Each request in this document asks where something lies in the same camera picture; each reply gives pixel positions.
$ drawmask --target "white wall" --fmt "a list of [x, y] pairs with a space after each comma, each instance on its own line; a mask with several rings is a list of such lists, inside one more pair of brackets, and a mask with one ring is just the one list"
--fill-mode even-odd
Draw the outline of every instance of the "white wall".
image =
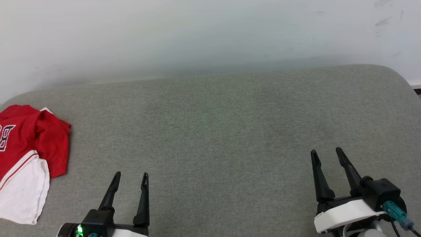
[[372, 63], [421, 85], [419, 0], [0, 0], [0, 102], [72, 83]]

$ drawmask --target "red stripe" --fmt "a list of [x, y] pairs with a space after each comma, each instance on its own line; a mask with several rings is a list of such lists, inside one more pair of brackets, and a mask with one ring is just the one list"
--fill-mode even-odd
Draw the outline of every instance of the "red stripe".
[[4, 184], [1, 186], [1, 188], [0, 188], [0, 191], [3, 189], [3, 187], [4, 187], [4, 185], [7, 183], [7, 181], [9, 180], [9, 178], [11, 178], [14, 174], [16, 174], [16, 172], [18, 172], [19, 171], [19, 169], [29, 160], [29, 159], [31, 159], [31, 157], [33, 157], [34, 155], [38, 155], [38, 153], [34, 153], [34, 154], [32, 154], [28, 159], [26, 159], [26, 161], [25, 162], [23, 162], [22, 164], [21, 164], [21, 166], [19, 166], [16, 170], [15, 170], [15, 172], [13, 172], [13, 174], [11, 174], [7, 179], [6, 179], [6, 181], [4, 182]]

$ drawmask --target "red fabric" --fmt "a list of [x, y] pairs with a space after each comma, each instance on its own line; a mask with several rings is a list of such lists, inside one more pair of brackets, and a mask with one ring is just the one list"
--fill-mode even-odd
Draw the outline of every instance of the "red fabric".
[[4, 128], [15, 125], [7, 140], [0, 142], [0, 180], [29, 151], [36, 150], [47, 161], [50, 178], [63, 175], [69, 160], [70, 124], [50, 112], [29, 105], [11, 105], [0, 113], [0, 139]]

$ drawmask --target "red and white shirt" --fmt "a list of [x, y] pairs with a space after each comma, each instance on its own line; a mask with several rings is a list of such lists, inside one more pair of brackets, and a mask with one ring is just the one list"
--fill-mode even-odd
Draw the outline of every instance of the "red and white shirt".
[[0, 218], [36, 224], [50, 178], [67, 171], [69, 132], [48, 109], [12, 105], [0, 113]]

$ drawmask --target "white baseboard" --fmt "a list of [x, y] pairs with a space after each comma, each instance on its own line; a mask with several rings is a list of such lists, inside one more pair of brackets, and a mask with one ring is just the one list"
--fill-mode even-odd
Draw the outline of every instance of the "white baseboard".
[[409, 82], [409, 85], [412, 89], [421, 89], [421, 81], [411, 81]]

